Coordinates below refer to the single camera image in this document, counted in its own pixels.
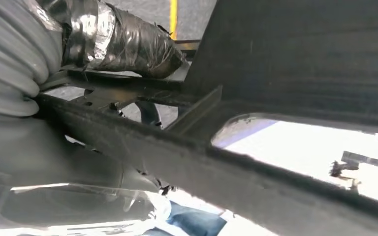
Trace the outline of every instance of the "plastic wrap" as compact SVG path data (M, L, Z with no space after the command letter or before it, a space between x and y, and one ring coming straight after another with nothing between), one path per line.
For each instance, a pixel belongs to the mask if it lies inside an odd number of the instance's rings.
M164 196L145 191L66 183L0 185L0 236L139 236L170 212Z
M182 65L184 56L168 33L107 5L117 21L105 59L96 70L132 71L144 77L165 78Z
M183 53L159 27L97 0L37 0L64 27L63 65L166 78Z

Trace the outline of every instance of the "metal bar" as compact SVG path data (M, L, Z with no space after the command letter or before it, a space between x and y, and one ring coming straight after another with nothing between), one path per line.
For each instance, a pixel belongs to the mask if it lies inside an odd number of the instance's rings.
M289 236L378 235L378 201L203 142L40 95L40 116L84 143Z

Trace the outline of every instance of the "aluminum foil tape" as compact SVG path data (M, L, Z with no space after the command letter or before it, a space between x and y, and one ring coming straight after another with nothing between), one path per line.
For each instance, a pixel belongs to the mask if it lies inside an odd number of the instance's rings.
M108 3L37 2L63 25L63 65L165 78L185 60L168 33Z

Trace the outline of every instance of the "metal frame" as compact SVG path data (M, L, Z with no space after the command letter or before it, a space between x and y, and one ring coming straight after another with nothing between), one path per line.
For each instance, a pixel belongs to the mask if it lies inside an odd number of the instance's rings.
M244 0L244 4L234 5L231 0L220 0L184 82L62 71L43 90L72 85L92 92L73 101L41 94L36 99L40 105L37 117L56 124L67 135L104 155L128 160L138 170L278 234L378 235L378 201L211 145L224 125L248 114L378 133L378 78L366 76L356 80L347 74L350 65L332 65L330 60L320 57L330 55L339 45L345 48L350 38L359 33L328 39L317 34L318 30L329 33L337 25L341 28L337 20L325 24L316 21L315 27L296 29L296 38L292 36L295 29L290 27L307 19L305 16L319 16L317 11L321 9L321 14L327 14L338 8L353 9L360 3L341 1L334 7L328 2L313 2L317 7L311 15L309 0L301 2L292 5L284 1ZM367 0L369 3L376 6L370 10L378 14L378 3ZM289 12L291 19L278 18L278 11L284 15ZM364 17L339 16L354 25L362 25ZM272 27L280 27L289 36L271 31ZM330 46L323 44L326 40ZM361 39L356 44L355 50L364 51L376 40ZM281 51L289 45L300 48ZM309 49L306 58L300 54L305 49ZM344 51L338 60L347 62L347 53ZM339 71L341 79L349 82L292 71L286 58L298 59L292 63L305 71ZM260 59L264 60L262 64L255 64ZM378 65L366 65L365 69L376 74ZM292 80L281 78L289 70ZM165 130L152 125L155 114L144 123L118 115L118 110L138 101L177 106L185 112Z

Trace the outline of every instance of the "silver duct tape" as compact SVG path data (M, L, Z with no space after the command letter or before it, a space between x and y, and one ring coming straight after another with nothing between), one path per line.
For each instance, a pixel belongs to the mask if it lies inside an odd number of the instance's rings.
M108 44L115 28L115 14L106 4L98 2L97 32L94 57L89 57L88 68L99 66L105 59Z
M61 25L53 19L35 0L21 0L27 9L39 19L44 27L51 31L63 31Z

